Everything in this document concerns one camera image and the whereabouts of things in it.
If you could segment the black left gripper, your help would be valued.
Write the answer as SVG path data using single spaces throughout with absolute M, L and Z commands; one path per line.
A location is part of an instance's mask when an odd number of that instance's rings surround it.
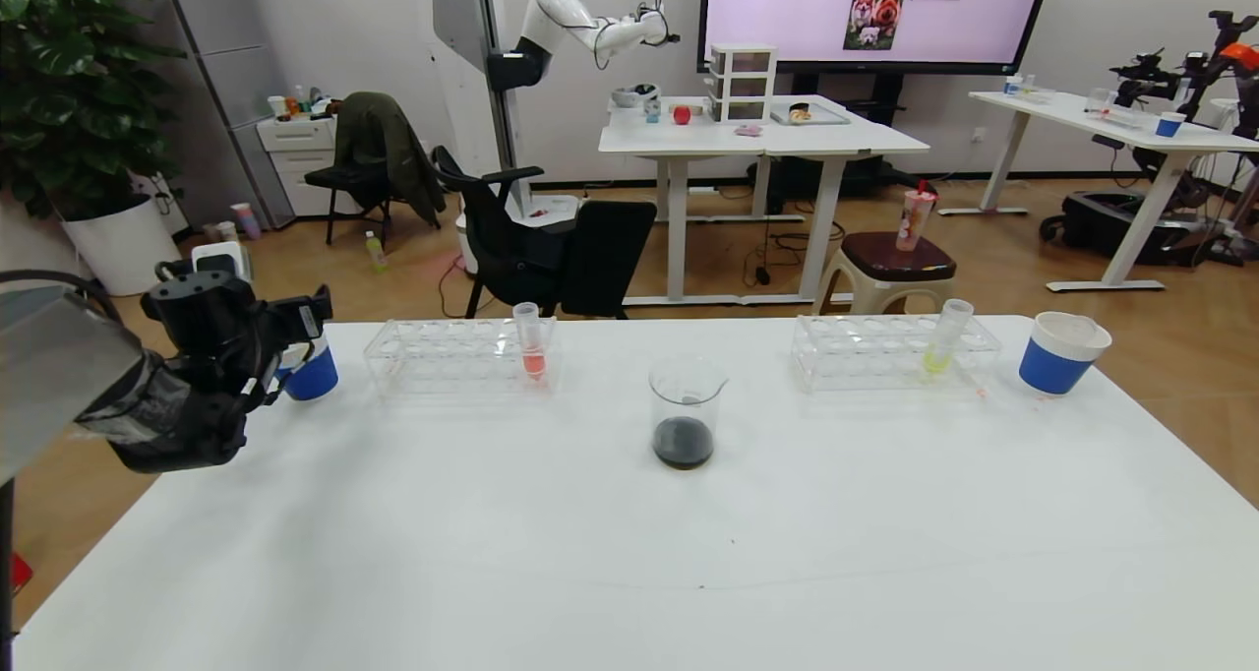
M 331 290 L 320 285 L 310 297 L 266 303 L 266 342 L 313 342 L 332 319 Z

